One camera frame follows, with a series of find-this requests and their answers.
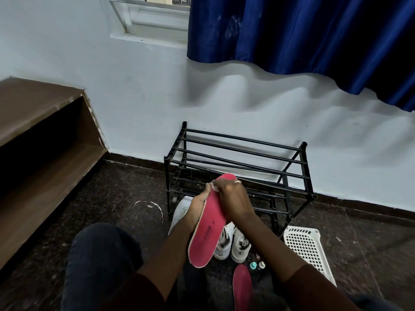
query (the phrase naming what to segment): curtain fold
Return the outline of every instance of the curtain fold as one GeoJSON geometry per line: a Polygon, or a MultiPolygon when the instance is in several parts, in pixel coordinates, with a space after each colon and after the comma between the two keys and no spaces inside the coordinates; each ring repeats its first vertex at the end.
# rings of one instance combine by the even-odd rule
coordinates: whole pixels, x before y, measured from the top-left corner
{"type": "Polygon", "coordinates": [[[415,0],[192,0],[188,57],[319,73],[415,109],[415,0]]]}

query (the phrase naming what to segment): wooden shelf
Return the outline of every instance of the wooden shelf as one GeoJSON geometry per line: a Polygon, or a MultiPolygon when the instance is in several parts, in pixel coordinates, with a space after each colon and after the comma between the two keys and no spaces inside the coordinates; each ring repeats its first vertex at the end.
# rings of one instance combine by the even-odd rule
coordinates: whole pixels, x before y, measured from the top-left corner
{"type": "Polygon", "coordinates": [[[83,90],[8,78],[0,82],[0,146],[82,96],[83,90]]]}
{"type": "Polygon", "coordinates": [[[0,82],[0,269],[102,157],[83,90],[0,82]]]}
{"type": "Polygon", "coordinates": [[[105,152],[99,146],[74,143],[0,198],[0,268],[105,152]]]}

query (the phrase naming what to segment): dark floor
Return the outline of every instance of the dark floor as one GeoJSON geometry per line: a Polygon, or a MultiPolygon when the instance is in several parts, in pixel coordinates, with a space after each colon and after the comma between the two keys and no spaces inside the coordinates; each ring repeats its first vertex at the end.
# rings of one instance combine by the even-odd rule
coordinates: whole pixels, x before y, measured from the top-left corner
{"type": "MultiPolygon", "coordinates": [[[[170,226],[163,172],[100,162],[2,270],[0,310],[58,310],[71,240],[95,222],[126,230],[140,241],[147,260],[170,226]],[[141,202],[134,206],[140,200],[159,204],[163,222],[157,207],[141,202]]],[[[415,310],[414,221],[315,202],[292,224],[320,230],[338,287],[382,296],[404,310],[415,310]]],[[[206,267],[212,303],[218,310],[233,310],[235,266],[228,258],[212,259],[206,267]]],[[[259,271],[252,276],[255,287],[259,279],[266,284],[267,276],[259,271]]]]}

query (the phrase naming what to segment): baseboard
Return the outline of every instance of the baseboard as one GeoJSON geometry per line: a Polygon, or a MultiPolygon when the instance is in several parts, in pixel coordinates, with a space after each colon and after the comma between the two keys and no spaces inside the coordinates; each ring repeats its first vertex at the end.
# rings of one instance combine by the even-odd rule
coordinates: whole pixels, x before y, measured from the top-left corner
{"type": "MultiPolygon", "coordinates": [[[[162,162],[156,162],[156,161],[147,160],[147,159],[124,156],[121,154],[115,154],[115,153],[110,153],[110,152],[107,152],[103,156],[103,159],[115,161],[115,162],[121,162],[124,164],[129,164],[129,165],[133,165],[137,167],[164,171],[164,164],[162,162]]],[[[381,214],[381,215],[393,216],[393,217],[398,217],[398,218],[403,218],[403,219],[410,219],[410,220],[415,221],[415,212],[407,211],[404,209],[397,209],[397,208],[388,207],[388,206],[379,205],[379,204],[374,204],[374,203],[363,202],[363,201],[339,199],[337,197],[331,197],[331,196],[320,194],[320,193],[317,193],[317,194],[318,194],[318,198],[316,199],[316,202],[335,205],[335,206],[341,206],[341,207],[345,207],[348,209],[357,209],[360,211],[366,211],[366,212],[374,213],[374,214],[381,214]]],[[[296,198],[304,197],[303,195],[296,196],[295,194],[292,194],[292,196],[296,198]]]]}

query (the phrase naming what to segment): white wall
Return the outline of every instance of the white wall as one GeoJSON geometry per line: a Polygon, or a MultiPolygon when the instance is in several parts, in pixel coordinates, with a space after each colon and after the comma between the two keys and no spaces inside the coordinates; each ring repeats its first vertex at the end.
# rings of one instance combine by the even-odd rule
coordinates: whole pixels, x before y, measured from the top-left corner
{"type": "Polygon", "coordinates": [[[317,75],[112,39],[99,0],[0,0],[0,77],[86,88],[112,152],[162,161],[181,122],[298,145],[316,192],[414,210],[415,116],[317,75]]]}

